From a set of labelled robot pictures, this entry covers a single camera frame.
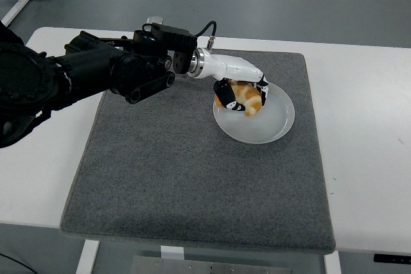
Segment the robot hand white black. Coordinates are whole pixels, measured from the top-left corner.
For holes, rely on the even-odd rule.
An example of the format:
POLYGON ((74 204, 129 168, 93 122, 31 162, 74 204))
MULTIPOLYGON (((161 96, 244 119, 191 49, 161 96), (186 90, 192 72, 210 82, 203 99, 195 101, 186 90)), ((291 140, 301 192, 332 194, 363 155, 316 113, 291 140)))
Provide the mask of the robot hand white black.
POLYGON ((243 112, 250 117, 264 106, 268 82, 263 72, 250 62, 235 56, 202 51, 199 78, 213 77, 214 98, 219 108, 243 112))

